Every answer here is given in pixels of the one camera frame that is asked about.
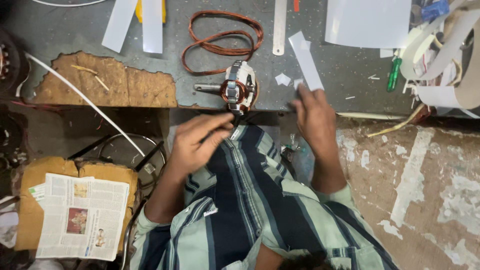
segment workbench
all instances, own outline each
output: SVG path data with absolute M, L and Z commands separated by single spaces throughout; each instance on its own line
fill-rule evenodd
M 315 61 L 329 103 L 336 111 L 374 112 L 408 115 L 412 99 L 402 94 L 404 80 L 393 93 L 386 92 L 391 58 L 380 58 L 379 49 L 354 48 L 324 41 L 327 0 L 302 1 L 300 11 L 288 3 L 285 54 L 272 53 L 275 0 L 167 0 L 167 21 L 163 29 L 163 54 L 142 50 L 142 25 L 133 16 L 122 50 L 116 53 L 101 45 L 114 1 L 79 8 L 42 5 L 31 0 L 17 0 L 3 25 L 23 43 L 26 51 L 52 66 L 99 106 L 203 107 L 222 108 L 219 96 L 196 92 L 193 84 L 221 83 L 225 74 L 193 76 L 182 66 L 180 54 L 193 40 L 188 33 L 190 17 L 200 10 L 225 10 L 257 20 L 264 29 L 264 41 L 249 60 L 260 84 L 256 110 L 290 110 L 295 98 L 293 80 L 302 72 L 288 42 L 288 37 L 303 31 L 312 42 Z M 255 39 L 247 25 L 225 18 L 199 18 L 193 30 L 199 38 L 218 32 L 243 29 Z M 248 48 L 244 37 L 227 37 L 215 41 L 223 47 Z M 212 70 L 230 66 L 235 59 L 192 48 L 186 55 L 193 70 Z M 109 87 L 102 85 L 79 65 L 99 72 Z M 73 90 L 52 74 L 32 63 L 30 78 L 22 95 L 32 103 L 86 104 Z M 292 80 L 289 86 L 277 85 L 275 77 L 284 73 Z M 379 80 L 368 79 L 376 74 Z

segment metal ruler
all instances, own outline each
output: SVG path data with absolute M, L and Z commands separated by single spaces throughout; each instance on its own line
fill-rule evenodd
M 287 0 L 275 0 L 273 24 L 273 54 L 283 55 L 285 50 L 285 21 L 287 20 Z

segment striped shirt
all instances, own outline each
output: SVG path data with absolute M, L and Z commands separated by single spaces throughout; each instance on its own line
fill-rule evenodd
M 337 267 L 397 269 L 349 185 L 316 192 L 292 178 L 262 129 L 238 131 L 189 175 L 186 207 L 171 223 L 151 222 L 142 210 L 131 269 L 254 269 L 261 243 L 284 258 L 324 251 Z

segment wire bundle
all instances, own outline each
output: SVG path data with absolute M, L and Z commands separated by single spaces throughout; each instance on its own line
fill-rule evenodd
M 232 30 L 232 31 L 221 32 L 221 33 L 218 33 L 218 34 L 215 34 L 215 35 L 212 35 L 212 36 L 209 36 L 209 37 L 206 37 L 206 38 L 200 40 L 193 33 L 192 25 L 193 25 L 193 22 L 198 17 L 200 17 L 202 15 L 204 15 L 204 16 L 205 15 L 210 15 L 212 17 L 230 17 L 234 20 L 237 20 L 237 21 L 240 21 L 240 22 L 243 22 L 243 23 L 247 24 L 248 26 L 253 28 L 255 33 L 257 34 L 257 43 L 254 43 L 252 36 L 249 33 L 245 32 L 243 30 Z M 252 20 L 252 19 L 250 19 L 246 16 L 243 16 L 241 14 L 233 13 L 233 12 L 227 12 L 227 11 L 206 10 L 206 11 L 199 11 L 199 12 L 194 13 L 193 16 L 190 18 L 190 24 L 188 26 L 188 31 L 189 31 L 192 39 L 195 40 L 195 42 L 190 44 L 189 46 L 187 46 L 183 50 L 183 52 L 181 53 L 181 61 L 182 61 L 183 67 L 187 71 L 189 71 L 190 73 L 192 73 L 194 75 L 218 74 L 218 73 L 225 72 L 227 70 L 227 68 L 211 70 L 211 71 L 193 71 L 193 70 L 191 70 L 188 67 L 188 65 L 185 61 L 185 53 L 191 47 L 193 47 L 195 45 L 199 45 L 200 47 L 204 48 L 205 50 L 207 50 L 209 52 L 220 54 L 220 55 L 228 55 L 228 56 L 247 55 L 245 57 L 244 61 L 248 61 L 252 57 L 253 53 L 260 47 L 260 45 L 262 44 L 262 42 L 264 40 L 264 29 L 262 28 L 262 26 L 257 21 Z M 227 36 L 227 35 L 244 35 L 250 40 L 252 46 L 251 46 L 251 48 L 232 49 L 232 48 L 224 48 L 224 47 L 209 43 L 209 41 L 211 41 L 211 40 L 214 40 L 214 39 L 219 38 L 219 37 Z

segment grey workbench surface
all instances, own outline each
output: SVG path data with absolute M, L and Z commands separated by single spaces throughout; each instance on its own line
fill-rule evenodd
M 31 0 L 17 0 L 4 26 L 23 40 L 27 51 L 45 62 L 56 59 L 61 53 L 69 54 L 80 50 L 97 56 L 114 57 L 130 67 L 171 74 L 176 82 L 179 105 L 196 104 L 220 108 L 225 105 L 220 97 L 205 93 L 194 94 L 193 84 L 221 83 L 225 74 L 192 76 L 183 68 L 180 54 L 192 43 L 188 24 L 194 12 L 237 12 L 257 20 L 264 29 L 264 42 L 249 61 L 260 81 L 261 89 L 256 109 L 288 110 L 288 102 L 296 95 L 293 79 L 302 77 L 288 37 L 301 30 L 305 38 L 312 42 L 311 53 L 316 68 L 328 101 L 336 111 L 388 112 L 400 115 L 411 112 L 411 98 L 401 93 L 404 80 L 399 80 L 394 93 L 387 93 L 385 90 L 391 58 L 381 59 L 378 49 L 338 46 L 324 41 L 327 0 L 302 1 L 300 12 L 294 12 L 293 1 L 289 1 L 283 56 L 272 53 L 275 0 L 167 0 L 163 54 L 143 52 L 142 25 L 135 16 L 120 53 L 103 47 L 101 42 L 113 4 L 113 0 L 108 0 L 81 8 L 60 8 Z M 200 18 L 193 29 L 200 38 L 233 29 L 245 29 L 256 37 L 247 25 L 224 18 Z M 224 47 L 248 46 L 243 38 L 224 38 L 216 43 Z M 240 58 L 215 55 L 201 48 L 192 48 L 187 54 L 187 63 L 196 71 L 227 67 L 235 59 Z M 32 96 L 33 87 L 38 85 L 45 73 L 45 70 L 33 66 L 31 78 L 24 88 L 27 96 Z M 292 79 L 289 86 L 277 85 L 275 76 L 280 73 Z M 380 80 L 367 79 L 374 74 Z

